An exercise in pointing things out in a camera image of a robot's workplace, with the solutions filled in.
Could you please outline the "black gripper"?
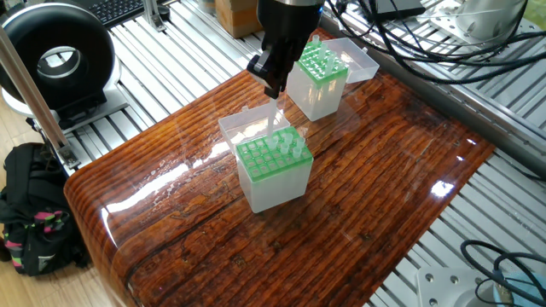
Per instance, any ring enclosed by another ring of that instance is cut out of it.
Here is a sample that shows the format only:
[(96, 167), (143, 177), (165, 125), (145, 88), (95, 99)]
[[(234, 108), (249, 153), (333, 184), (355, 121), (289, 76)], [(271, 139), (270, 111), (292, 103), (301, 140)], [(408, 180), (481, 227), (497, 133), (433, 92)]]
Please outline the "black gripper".
[(286, 88), (309, 36), (318, 27), (324, 0), (259, 0), (258, 21), (264, 28), (263, 53), (247, 64), (252, 77), (276, 99)]

